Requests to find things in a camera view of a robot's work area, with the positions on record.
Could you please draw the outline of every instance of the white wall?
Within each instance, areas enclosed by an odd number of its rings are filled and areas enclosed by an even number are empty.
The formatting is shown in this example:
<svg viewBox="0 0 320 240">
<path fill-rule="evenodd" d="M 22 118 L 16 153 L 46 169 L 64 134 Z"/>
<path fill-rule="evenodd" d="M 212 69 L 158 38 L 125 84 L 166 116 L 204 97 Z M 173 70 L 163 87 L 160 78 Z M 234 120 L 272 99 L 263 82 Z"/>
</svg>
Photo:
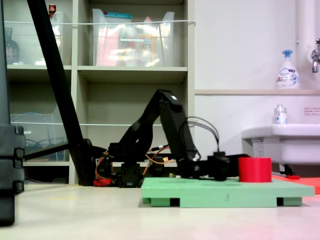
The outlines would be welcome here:
<svg viewBox="0 0 320 240">
<path fill-rule="evenodd" d="M 195 88 L 273 89 L 282 51 L 296 51 L 295 2 L 196 0 Z M 271 124 L 277 104 L 287 108 L 291 124 L 320 123 L 320 117 L 304 116 L 304 107 L 320 107 L 320 96 L 196 96 L 195 115 L 218 128 L 222 150 L 238 154 L 241 131 Z M 195 131 L 195 143 L 203 159 L 216 150 L 205 130 Z"/>
<path fill-rule="evenodd" d="M 282 51 L 295 52 L 294 3 L 196 0 L 195 88 L 274 88 Z"/>
</svg>

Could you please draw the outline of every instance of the white sink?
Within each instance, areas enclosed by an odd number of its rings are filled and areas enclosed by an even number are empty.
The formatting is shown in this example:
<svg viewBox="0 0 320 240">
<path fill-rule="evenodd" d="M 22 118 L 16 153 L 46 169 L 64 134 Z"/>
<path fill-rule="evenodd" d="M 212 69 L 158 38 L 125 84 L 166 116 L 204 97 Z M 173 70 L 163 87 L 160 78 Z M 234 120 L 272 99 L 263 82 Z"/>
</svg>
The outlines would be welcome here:
<svg viewBox="0 0 320 240">
<path fill-rule="evenodd" d="M 241 137 L 252 144 L 256 157 L 274 163 L 320 165 L 320 124 L 272 124 L 244 130 Z"/>
</svg>

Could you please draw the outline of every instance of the green platform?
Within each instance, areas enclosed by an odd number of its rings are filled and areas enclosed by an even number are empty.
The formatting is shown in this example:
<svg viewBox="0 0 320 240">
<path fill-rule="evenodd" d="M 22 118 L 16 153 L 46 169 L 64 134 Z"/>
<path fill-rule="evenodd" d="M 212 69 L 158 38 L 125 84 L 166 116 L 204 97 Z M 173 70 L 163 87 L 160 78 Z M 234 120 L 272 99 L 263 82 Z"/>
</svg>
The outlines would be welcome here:
<svg viewBox="0 0 320 240">
<path fill-rule="evenodd" d="M 243 208 L 301 206 L 302 197 L 314 196 L 315 188 L 273 179 L 268 183 L 146 177 L 142 202 L 152 207 Z"/>
</svg>

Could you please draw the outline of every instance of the clear plastic container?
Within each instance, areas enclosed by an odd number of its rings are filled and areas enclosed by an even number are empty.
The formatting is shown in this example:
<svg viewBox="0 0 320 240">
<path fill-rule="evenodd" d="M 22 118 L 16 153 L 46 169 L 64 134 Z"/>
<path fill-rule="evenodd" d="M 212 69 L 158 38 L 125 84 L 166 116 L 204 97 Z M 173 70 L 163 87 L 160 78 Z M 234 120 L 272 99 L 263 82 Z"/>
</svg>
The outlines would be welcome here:
<svg viewBox="0 0 320 240">
<path fill-rule="evenodd" d="M 63 65 L 71 65 L 72 25 L 62 25 L 61 23 L 70 23 L 70 20 L 65 13 L 56 12 L 51 20 L 53 33 Z M 36 28 L 33 24 L 5 22 L 4 27 L 12 29 L 12 41 L 19 48 L 17 60 L 10 64 L 46 65 Z"/>
<path fill-rule="evenodd" d="M 25 153 L 41 150 L 45 147 L 67 142 L 65 128 L 58 107 L 52 114 L 25 112 L 11 114 L 11 124 L 22 126 L 25 136 Z M 69 153 L 64 150 L 33 159 L 32 161 L 68 161 Z"/>
<path fill-rule="evenodd" d="M 100 9 L 93 9 L 93 65 L 118 67 L 173 67 L 172 22 L 106 24 Z M 163 21 L 173 21 L 167 12 Z"/>
</svg>

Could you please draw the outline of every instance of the red cup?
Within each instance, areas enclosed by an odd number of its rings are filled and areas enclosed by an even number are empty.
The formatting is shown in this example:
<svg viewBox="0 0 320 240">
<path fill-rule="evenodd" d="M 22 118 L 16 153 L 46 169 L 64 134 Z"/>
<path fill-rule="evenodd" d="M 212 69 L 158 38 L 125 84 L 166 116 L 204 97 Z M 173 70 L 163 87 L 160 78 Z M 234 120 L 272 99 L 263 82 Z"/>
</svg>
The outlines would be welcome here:
<svg viewBox="0 0 320 240">
<path fill-rule="evenodd" d="M 238 165 L 240 182 L 272 182 L 272 161 L 270 157 L 239 157 Z"/>
</svg>

